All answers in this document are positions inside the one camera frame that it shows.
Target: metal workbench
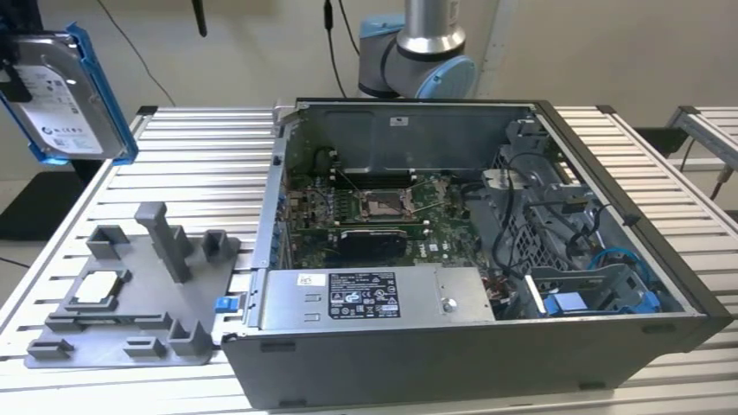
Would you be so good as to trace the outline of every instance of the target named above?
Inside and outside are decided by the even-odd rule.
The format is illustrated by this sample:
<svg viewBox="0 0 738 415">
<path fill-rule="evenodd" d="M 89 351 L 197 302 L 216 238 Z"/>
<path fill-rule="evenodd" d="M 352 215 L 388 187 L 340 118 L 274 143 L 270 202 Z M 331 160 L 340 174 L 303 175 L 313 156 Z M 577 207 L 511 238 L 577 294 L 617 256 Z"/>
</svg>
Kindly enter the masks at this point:
<svg viewBox="0 0 738 415">
<path fill-rule="evenodd" d="M 738 316 L 738 229 L 616 114 L 559 107 L 561 116 L 719 300 Z M 4 413 L 246 412 L 238 382 L 214 351 L 202 367 L 38 369 L 25 347 L 64 297 L 96 224 L 142 233 L 141 201 L 168 203 L 169 223 L 189 233 L 221 228 L 241 239 L 229 291 L 248 286 L 250 248 L 272 145 L 268 109 L 158 109 L 132 123 L 140 156 L 105 163 L 0 311 L 0 407 Z M 216 330 L 238 324 L 225 316 Z M 329 413 L 389 414 L 400 408 Z M 655 359 L 613 391 L 408 405 L 403 413 L 738 413 L 738 323 L 688 354 Z"/>
<path fill-rule="evenodd" d="M 732 169 L 738 169 L 738 107 L 680 106 L 667 127 L 682 128 Z"/>
</svg>

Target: blue latch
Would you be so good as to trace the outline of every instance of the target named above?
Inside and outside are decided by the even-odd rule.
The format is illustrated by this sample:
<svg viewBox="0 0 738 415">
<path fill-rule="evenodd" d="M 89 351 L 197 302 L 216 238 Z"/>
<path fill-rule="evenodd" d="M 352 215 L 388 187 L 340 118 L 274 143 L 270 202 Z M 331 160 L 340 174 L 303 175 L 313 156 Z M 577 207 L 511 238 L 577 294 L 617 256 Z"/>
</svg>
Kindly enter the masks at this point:
<svg viewBox="0 0 738 415">
<path fill-rule="evenodd" d="M 216 299 L 216 313 L 234 313 L 238 311 L 238 297 L 218 297 Z"/>
</svg>

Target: blue cable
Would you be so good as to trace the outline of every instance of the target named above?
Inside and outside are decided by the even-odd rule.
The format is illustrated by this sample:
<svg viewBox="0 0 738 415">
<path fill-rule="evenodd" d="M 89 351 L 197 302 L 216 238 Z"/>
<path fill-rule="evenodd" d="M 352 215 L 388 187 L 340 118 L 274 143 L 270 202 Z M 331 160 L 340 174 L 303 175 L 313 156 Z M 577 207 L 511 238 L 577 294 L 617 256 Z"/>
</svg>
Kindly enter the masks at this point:
<svg viewBox="0 0 738 415">
<path fill-rule="evenodd" d="M 637 258 L 637 255 L 635 255 L 631 251 L 628 251 L 624 248 L 607 248 L 607 249 L 601 250 L 593 257 L 591 257 L 591 261 L 589 261 L 589 265 L 587 265 L 587 269 L 591 270 L 595 267 L 595 265 L 597 264 L 599 259 L 601 257 L 604 257 L 611 252 L 617 252 L 623 255 L 627 255 L 632 259 L 632 261 L 635 261 L 635 264 L 643 270 L 643 277 L 645 278 L 645 281 L 643 281 L 643 283 L 648 284 L 649 283 L 648 267 L 645 266 L 645 264 L 643 263 L 640 258 Z"/>
</svg>

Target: white sticker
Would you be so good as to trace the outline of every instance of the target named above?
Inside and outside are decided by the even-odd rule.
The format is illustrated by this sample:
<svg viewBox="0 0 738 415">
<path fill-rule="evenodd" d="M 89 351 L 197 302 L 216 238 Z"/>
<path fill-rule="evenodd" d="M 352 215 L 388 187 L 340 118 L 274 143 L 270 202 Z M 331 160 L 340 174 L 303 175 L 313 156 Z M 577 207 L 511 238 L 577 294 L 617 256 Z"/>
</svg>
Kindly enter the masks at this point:
<svg viewBox="0 0 738 415">
<path fill-rule="evenodd" d="M 407 127 L 409 119 L 407 117 L 391 117 L 389 126 L 391 127 Z"/>
<path fill-rule="evenodd" d="M 44 142 L 65 153 L 101 154 L 102 148 L 81 115 L 66 81 L 48 67 L 17 67 L 33 100 L 18 103 Z"/>
<path fill-rule="evenodd" d="M 297 285 L 309 287 L 325 286 L 325 274 L 297 274 Z"/>
</svg>

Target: power supply label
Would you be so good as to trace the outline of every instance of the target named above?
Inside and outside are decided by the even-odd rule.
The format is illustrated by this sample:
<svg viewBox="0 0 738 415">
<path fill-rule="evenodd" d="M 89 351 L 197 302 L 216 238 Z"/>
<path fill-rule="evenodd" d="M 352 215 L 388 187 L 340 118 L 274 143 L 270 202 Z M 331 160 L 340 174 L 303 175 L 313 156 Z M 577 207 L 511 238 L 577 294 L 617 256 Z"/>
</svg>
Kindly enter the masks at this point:
<svg viewBox="0 0 738 415">
<path fill-rule="evenodd" d="M 327 291 L 327 314 L 335 320 L 400 316 L 400 298 L 393 272 L 328 274 Z"/>
</svg>

